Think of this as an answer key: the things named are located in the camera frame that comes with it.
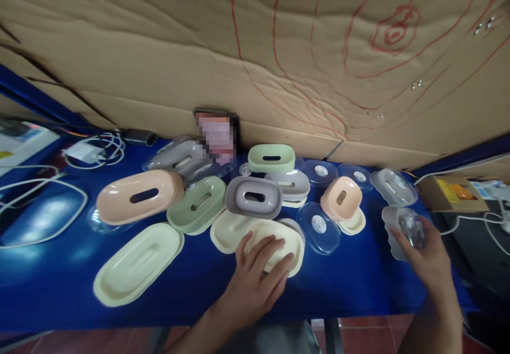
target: power adapter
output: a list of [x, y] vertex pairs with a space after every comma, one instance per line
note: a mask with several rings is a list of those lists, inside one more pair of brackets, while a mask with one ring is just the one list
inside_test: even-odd
[[63, 154], [87, 164], [97, 164], [100, 160], [105, 159], [102, 148], [93, 146], [87, 142], [76, 143], [64, 150]]

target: hand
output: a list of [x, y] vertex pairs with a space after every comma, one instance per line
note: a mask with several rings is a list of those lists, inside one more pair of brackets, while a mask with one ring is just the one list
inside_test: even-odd
[[432, 296], [449, 294], [453, 287], [450, 258], [446, 252], [441, 235], [436, 227], [425, 217], [421, 217], [426, 246], [413, 248], [400, 229], [391, 227], [395, 239], [404, 251], [418, 278], [423, 282]]
[[288, 277], [288, 270], [294, 261], [294, 254], [286, 255], [269, 274], [264, 273], [267, 261], [285, 244], [284, 239], [276, 240], [274, 235], [260, 240], [245, 255], [249, 232], [239, 243], [235, 252], [237, 267], [225, 293], [211, 307], [230, 333], [251, 326], [271, 310], [282, 295]]

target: pixelated screen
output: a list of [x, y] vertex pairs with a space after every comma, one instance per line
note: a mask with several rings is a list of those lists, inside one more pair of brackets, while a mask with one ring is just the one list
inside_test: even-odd
[[196, 112], [199, 140], [215, 161], [224, 165], [235, 159], [235, 113]]

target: left hand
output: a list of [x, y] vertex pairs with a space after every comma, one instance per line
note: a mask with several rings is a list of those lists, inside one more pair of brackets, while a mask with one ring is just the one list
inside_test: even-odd
[[294, 261], [294, 254], [289, 253], [266, 275], [267, 261], [285, 240], [268, 236], [245, 255], [244, 249], [252, 234], [249, 232], [239, 243], [235, 252], [235, 273], [225, 293], [211, 307], [219, 323], [231, 333], [251, 326], [271, 310], [285, 289], [288, 270]]

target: red tile floor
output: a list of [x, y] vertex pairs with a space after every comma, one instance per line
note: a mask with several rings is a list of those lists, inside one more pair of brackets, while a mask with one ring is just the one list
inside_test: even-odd
[[[412, 315], [339, 318], [345, 354], [396, 354], [411, 323]], [[312, 327], [323, 353], [326, 353], [324, 325], [313, 320]], [[166, 346], [188, 330], [174, 327]], [[146, 354], [150, 328], [57, 331], [9, 351], [10, 354]], [[491, 350], [464, 336], [464, 354], [491, 354]]]

